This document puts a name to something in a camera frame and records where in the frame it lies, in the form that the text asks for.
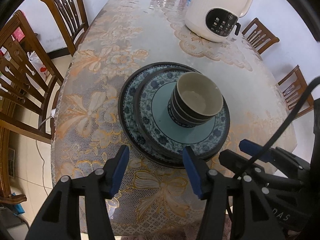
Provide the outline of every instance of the blue floral plate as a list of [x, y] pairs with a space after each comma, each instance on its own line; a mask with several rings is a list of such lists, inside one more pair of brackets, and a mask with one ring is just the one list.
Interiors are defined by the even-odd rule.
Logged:
[[224, 100], [222, 110], [208, 122], [192, 128], [176, 124], [169, 116], [168, 102], [178, 78], [185, 72], [166, 68], [145, 78], [134, 96], [134, 115], [140, 133], [157, 152], [182, 160], [182, 149], [191, 146], [196, 156], [208, 160], [227, 138], [229, 110]]
[[131, 144], [148, 159], [158, 163], [159, 165], [171, 168], [183, 168], [184, 166], [180, 159], [170, 158], [169, 156], [162, 155], [160, 152], [153, 149], [150, 143], [146, 141], [143, 135], [139, 132], [133, 114], [133, 97], [138, 86], [146, 77], [161, 69], [177, 67], [196, 72], [193, 68], [173, 62], [159, 62], [147, 65], [137, 70], [126, 80], [121, 89], [118, 101], [119, 121]]

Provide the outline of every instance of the white power cord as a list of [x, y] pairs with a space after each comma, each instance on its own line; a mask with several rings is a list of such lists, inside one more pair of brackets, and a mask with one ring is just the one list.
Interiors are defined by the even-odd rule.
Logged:
[[[41, 125], [43, 125], [47, 120], [49, 120], [50, 118], [54, 117], [54, 114], [55, 114], [55, 113], [56, 113], [56, 109], [52, 109], [52, 110], [51, 110], [51, 115], [50, 115], [49, 117], [47, 117], [46, 119], [44, 119], [44, 120], [41, 122], [41, 124], [38, 126], [38, 129], [39, 129], [39, 128], [41, 127]], [[43, 164], [42, 164], [42, 186], [43, 186], [43, 188], [44, 188], [45, 193], [46, 193], [47, 196], [48, 196], [47, 190], [45, 189], [45, 186], [44, 186], [44, 163], [45, 163], [45, 160], [44, 160], [44, 158], [42, 158], [42, 155], [41, 155], [41, 153], [40, 153], [40, 151], [39, 151], [38, 141], [37, 141], [37, 140], [36, 140], [36, 147], [37, 147], [39, 156], [40, 156], [40, 158], [41, 158], [42, 161], [43, 161]]]

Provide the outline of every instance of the white appliance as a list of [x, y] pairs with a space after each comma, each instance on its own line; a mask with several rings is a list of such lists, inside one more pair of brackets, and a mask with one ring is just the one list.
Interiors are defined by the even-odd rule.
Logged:
[[253, 0], [191, 0], [185, 23], [187, 27], [207, 40], [224, 41], [236, 25], [236, 35], [240, 30], [237, 20], [244, 16]]

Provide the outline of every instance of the lace tablecloth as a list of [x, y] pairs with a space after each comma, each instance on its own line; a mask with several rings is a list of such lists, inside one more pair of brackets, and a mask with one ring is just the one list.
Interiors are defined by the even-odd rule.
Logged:
[[[198, 37], [184, 25], [186, 0], [109, 0], [74, 54], [61, 88], [51, 150], [52, 182], [62, 175], [86, 176], [115, 156], [122, 144], [130, 161], [119, 192], [106, 200], [115, 235], [137, 235], [199, 222], [205, 201], [197, 199], [185, 170], [152, 163], [135, 150], [119, 124], [117, 102], [125, 80], [154, 62], [188, 65], [210, 77], [230, 110], [230, 132], [222, 149], [239, 154], [247, 138], [264, 144], [287, 116], [276, 80], [242, 36], [222, 43]], [[293, 126], [276, 143], [296, 147]], [[208, 162], [227, 176], [218, 155]], [[275, 172], [271, 165], [264, 165]], [[86, 232], [84, 199], [81, 231]]]

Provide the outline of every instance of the black control panel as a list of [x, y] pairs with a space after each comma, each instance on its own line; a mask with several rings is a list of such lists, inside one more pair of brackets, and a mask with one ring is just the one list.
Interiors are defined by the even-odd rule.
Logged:
[[208, 12], [205, 23], [213, 33], [226, 37], [235, 26], [238, 17], [220, 8], [215, 8]]

